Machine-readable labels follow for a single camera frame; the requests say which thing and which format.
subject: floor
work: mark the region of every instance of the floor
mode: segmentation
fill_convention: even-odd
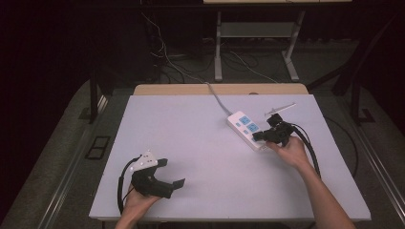
[[[342,65],[352,55],[356,45],[355,41],[298,43],[292,60],[300,83],[309,84]],[[212,46],[206,46],[206,54],[199,58],[190,59],[181,55],[181,51],[175,50],[169,50],[169,58],[184,73],[216,83]],[[223,46],[223,83],[271,83],[273,80],[280,83],[290,82],[280,54],[287,46],[285,41],[269,40],[255,47],[250,44],[236,46],[231,41],[226,41]],[[246,65],[261,75],[249,70]],[[162,69],[163,74],[155,83],[182,83],[183,80],[185,83],[199,83],[187,76],[183,79],[170,65]],[[362,124],[361,127],[353,125],[348,117],[349,94],[334,96],[330,91],[333,83],[334,80],[331,80],[312,93],[351,171],[354,171],[356,166],[354,146],[358,151],[358,168],[354,180],[371,210],[373,219],[360,221],[355,225],[360,229],[404,228],[404,222],[387,194],[387,187],[375,172],[368,153],[371,147],[388,171],[398,193],[403,194],[404,136],[366,90],[362,90],[360,106],[371,112],[375,122]],[[98,106],[100,115],[93,124],[88,124],[89,120],[85,118],[90,106],[88,82],[77,91],[3,221],[1,229],[114,228],[114,222],[102,223],[90,219],[88,215],[117,134],[120,118],[132,92],[133,88],[119,86],[112,95],[102,96]],[[86,159],[85,155],[97,136],[110,137],[105,155],[101,160]],[[308,221],[283,223],[296,229],[311,226]],[[244,226],[259,228],[253,224]]]

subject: hand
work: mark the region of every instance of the hand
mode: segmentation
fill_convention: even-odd
[[[275,151],[287,164],[298,169],[301,166],[310,165],[304,148],[304,142],[297,136],[290,136],[288,144],[281,147],[274,142],[266,142],[266,146]]]
[[[116,229],[132,228],[149,210],[149,208],[158,201],[159,197],[144,196],[134,189],[131,184],[128,189],[128,196],[122,216],[119,219]]]

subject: power strip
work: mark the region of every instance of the power strip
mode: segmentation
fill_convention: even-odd
[[[227,118],[227,124],[240,136],[253,151],[260,151],[266,148],[265,143],[253,139],[253,133],[261,131],[246,114],[237,112]]]

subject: white table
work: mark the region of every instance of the white table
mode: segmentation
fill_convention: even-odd
[[[220,95],[231,111],[243,111],[263,130],[264,113],[281,112],[309,134],[324,182],[353,220],[371,218],[350,171],[310,94]],[[157,179],[185,178],[184,187],[162,199],[144,220],[277,221],[313,219],[304,182],[274,152],[253,152],[226,124],[226,114],[213,95],[134,95],[129,99],[108,159],[90,217],[119,218],[117,181],[131,158],[151,150],[168,158]],[[131,173],[127,171],[123,192]]]

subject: electrical cord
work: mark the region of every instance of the electrical cord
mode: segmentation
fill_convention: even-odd
[[[128,193],[125,195],[125,197],[122,199],[122,201],[124,201],[134,189],[135,188],[133,187],[131,190],[129,190]]]
[[[300,127],[300,126],[298,126],[297,124],[294,124],[294,123],[289,123],[289,124],[292,125],[292,126],[296,126],[296,127],[298,127],[301,131],[303,131],[304,134],[306,135],[307,141],[308,141],[309,144],[310,144],[309,136],[308,136],[307,132],[306,132],[302,127]]]
[[[168,68],[168,69],[175,70],[175,72],[165,72],[165,71],[161,71],[163,74],[166,75],[166,77],[172,78],[173,80],[175,80],[175,81],[178,82],[178,83],[185,84],[184,75],[182,75],[181,73],[179,73],[179,72],[178,72],[175,68],[173,68],[172,66],[166,65],[166,66],[164,66],[164,67],[165,67],[165,68]],[[176,79],[175,77],[169,75],[170,73],[178,73],[178,74],[180,75],[180,77],[181,77],[181,82],[180,82],[178,79]]]
[[[170,58],[169,58],[169,56],[168,56],[168,54],[167,54],[167,47],[166,47],[166,44],[164,43],[163,39],[161,38],[160,27],[159,27],[158,25],[156,25],[152,20],[150,20],[145,14],[142,13],[142,16],[143,16],[149,23],[151,23],[152,25],[154,25],[154,26],[158,29],[158,34],[159,34],[160,41],[161,41],[161,48],[160,48],[159,52],[160,52],[160,51],[163,51],[163,55],[164,55],[164,57],[166,58],[167,62],[168,62],[173,68],[175,68],[177,71],[179,71],[179,73],[181,73],[182,75],[187,76],[188,78],[197,80],[197,81],[199,81],[200,83],[204,83],[205,80],[202,81],[202,80],[200,80],[200,79],[197,78],[197,77],[191,76],[189,73],[185,73],[184,71],[180,70],[180,69],[170,60]]]
[[[121,177],[119,177],[119,179],[118,179],[117,204],[118,204],[119,212],[120,212],[121,214],[122,214],[122,211],[124,210],[124,199],[122,199],[122,186],[123,186],[123,183],[124,183],[125,172],[126,172],[126,170],[128,169],[128,167],[129,167],[132,163],[136,162],[139,158],[140,158],[140,156],[137,157],[137,158],[133,158],[132,160],[130,160],[130,161],[125,165],[124,169],[122,170]]]
[[[244,66],[244,68],[243,69],[238,69],[238,68],[236,68],[236,67],[234,67],[233,65],[231,65],[230,63],[228,63],[228,61],[231,61],[231,62],[233,62],[229,57],[227,57],[226,55],[221,55],[221,60],[222,60],[222,62],[224,62],[225,63],[225,65],[229,68],[229,69],[231,69],[231,70],[234,70],[234,71],[237,71],[237,72],[241,72],[241,73],[247,73],[247,72],[249,72],[249,69],[247,69],[246,67],[245,67],[245,65],[243,65],[243,64],[241,64],[241,63],[237,63],[238,65],[241,65],[241,66]]]
[[[321,177],[321,171],[319,170],[319,165],[318,165],[318,159],[316,158],[316,154],[313,151],[312,145],[309,143],[309,140],[305,138],[305,136],[298,130],[296,127],[297,125],[293,124],[292,125],[292,130],[303,140],[304,144],[307,146],[309,150],[310,157],[312,158],[312,163],[313,163],[313,168],[315,169],[316,173],[320,178]]]
[[[233,51],[229,51],[229,53],[231,53],[232,55],[234,55],[235,57],[237,57],[237,59],[231,59],[231,58],[229,58],[229,60],[231,61],[231,62],[233,62],[233,63],[235,63],[235,64],[237,64],[237,65],[240,65],[240,66],[242,66],[242,67],[246,67],[246,66],[248,66],[249,68],[256,68],[257,66],[259,66],[259,60],[255,57],[255,56],[253,56],[253,55],[251,55],[251,54],[237,54],[237,53],[235,53],[235,52],[233,52]],[[247,55],[247,56],[249,56],[251,59],[253,59],[253,61],[254,61],[254,64],[249,64],[247,61],[241,61],[241,56],[242,55]]]
[[[357,175],[357,170],[358,170],[358,164],[359,164],[359,155],[358,155],[358,150],[357,150],[357,146],[355,145],[354,139],[352,138],[352,136],[349,134],[349,132],[343,128],[339,123],[337,123],[336,121],[334,121],[333,119],[324,116],[324,118],[332,123],[334,123],[336,126],[338,126],[350,139],[350,141],[352,142],[352,146],[354,148],[354,152],[355,152],[355,164],[354,164],[354,169],[352,171],[352,177],[355,177]]]
[[[204,67],[204,68],[202,68],[202,69],[200,69],[200,70],[188,70],[188,69],[186,69],[184,66],[181,66],[181,65],[179,65],[179,64],[174,63],[173,60],[172,60],[172,62],[173,62],[173,64],[175,64],[175,65],[178,66],[179,68],[184,69],[184,70],[185,70],[186,72],[188,72],[188,73],[203,73],[203,72],[207,71],[207,70],[209,69],[209,67],[212,65],[212,63],[214,62],[214,57],[215,57],[215,56],[212,55],[212,57],[210,58],[210,60],[209,60],[209,62],[208,62],[208,64],[207,64],[207,66]]]
[[[226,112],[227,115],[231,116],[232,112],[230,112],[226,106],[223,104],[223,102],[218,98],[217,94],[215,93],[214,89],[212,88],[211,84],[209,84],[208,82],[205,82],[206,85],[208,85],[209,90],[211,91],[212,94],[214,94],[215,98],[217,99],[218,103],[220,104],[220,106],[224,109],[224,111]]]
[[[245,65],[251,72],[256,73],[256,74],[258,74],[258,75],[260,75],[260,76],[262,76],[262,77],[264,77],[264,78],[267,78],[267,79],[273,81],[274,83],[278,83],[276,80],[274,80],[274,79],[272,79],[272,78],[270,78],[270,77],[268,77],[268,76],[266,76],[266,75],[264,75],[264,74],[261,74],[261,73],[258,73],[258,72],[256,72],[256,71],[252,70],[252,69],[244,62],[244,60],[243,60],[237,53],[235,53],[235,52],[231,52],[231,53],[234,54],[234,55],[236,55],[236,57],[238,57],[238,58],[242,61],[242,63],[244,63],[244,65]]]

